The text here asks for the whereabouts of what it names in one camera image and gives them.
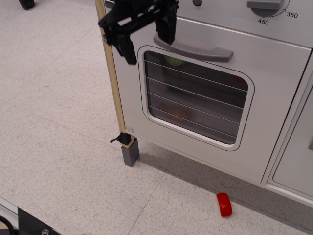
red object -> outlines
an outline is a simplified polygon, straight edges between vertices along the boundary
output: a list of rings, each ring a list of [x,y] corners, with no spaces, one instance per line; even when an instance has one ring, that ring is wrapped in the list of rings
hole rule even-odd
[[[239,76],[233,75],[233,79],[234,79],[234,81],[236,81],[238,83],[246,84],[246,81],[243,78],[239,77]]]
[[[231,203],[227,194],[221,192],[217,194],[216,196],[217,196],[217,200],[219,201],[221,216],[222,217],[231,216],[231,214],[233,213],[233,209],[231,207]]]

red toy piece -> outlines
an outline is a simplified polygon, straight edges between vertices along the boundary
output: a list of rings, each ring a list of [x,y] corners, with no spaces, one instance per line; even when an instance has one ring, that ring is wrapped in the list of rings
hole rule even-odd
[[[217,196],[217,200],[219,201],[221,216],[222,217],[231,216],[231,214],[233,213],[233,209],[231,207],[231,203],[227,194],[221,192],[217,194],[216,196]]]

gray block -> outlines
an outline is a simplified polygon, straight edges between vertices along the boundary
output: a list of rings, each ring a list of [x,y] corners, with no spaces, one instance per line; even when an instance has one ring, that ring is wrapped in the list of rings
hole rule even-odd
[[[122,147],[122,153],[123,153],[125,165],[129,167],[133,167],[136,160],[139,158],[138,139],[135,139],[130,149],[126,149]]]

oven door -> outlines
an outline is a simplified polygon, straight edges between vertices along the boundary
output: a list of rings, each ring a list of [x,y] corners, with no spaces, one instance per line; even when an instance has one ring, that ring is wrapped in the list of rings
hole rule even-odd
[[[136,66],[113,51],[127,132],[260,183],[311,49],[180,18],[187,53],[154,35],[132,35]]]

black wheel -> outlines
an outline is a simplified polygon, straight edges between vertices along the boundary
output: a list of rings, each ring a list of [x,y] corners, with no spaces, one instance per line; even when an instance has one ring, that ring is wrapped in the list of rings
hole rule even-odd
[[[19,0],[20,1],[20,4],[22,5],[22,7],[27,10],[29,8],[32,8],[34,7],[35,5],[35,2],[34,0]]]

